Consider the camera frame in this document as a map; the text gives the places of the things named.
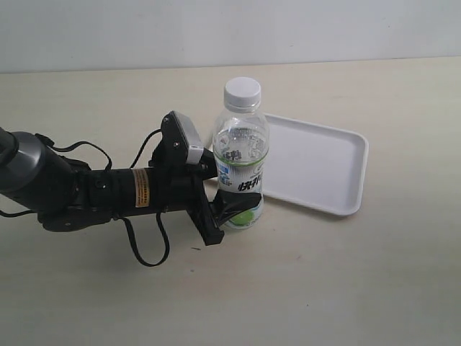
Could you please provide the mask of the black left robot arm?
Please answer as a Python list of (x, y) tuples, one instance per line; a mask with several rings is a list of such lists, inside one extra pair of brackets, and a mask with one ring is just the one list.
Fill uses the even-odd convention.
[(258, 192), (218, 190), (208, 200), (204, 181), (217, 176), (213, 154), (192, 121), (172, 111), (146, 168), (93, 170), (40, 134), (1, 132), (1, 194), (37, 214), (48, 231), (70, 232), (131, 216), (184, 210), (206, 245), (219, 244), (221, 226), (256, 207)]

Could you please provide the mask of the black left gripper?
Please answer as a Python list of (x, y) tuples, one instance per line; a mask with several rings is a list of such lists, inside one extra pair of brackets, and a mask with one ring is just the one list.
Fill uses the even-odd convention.
[(171, 124), (171, 115), (165, 115), (161, 140), (148, 163), (157, 188), (155, 206), (165, 212), (185, 210), (207, 246), (223, 240), (219, 226), (246, 229), (256, 223), (262, 213), (261, 193), (218, 190), (210, 203), (203, 182), (218, 176), (214, 153), (204, 148), (199, 164), (185, 164), (182, 151), (173, 146)]

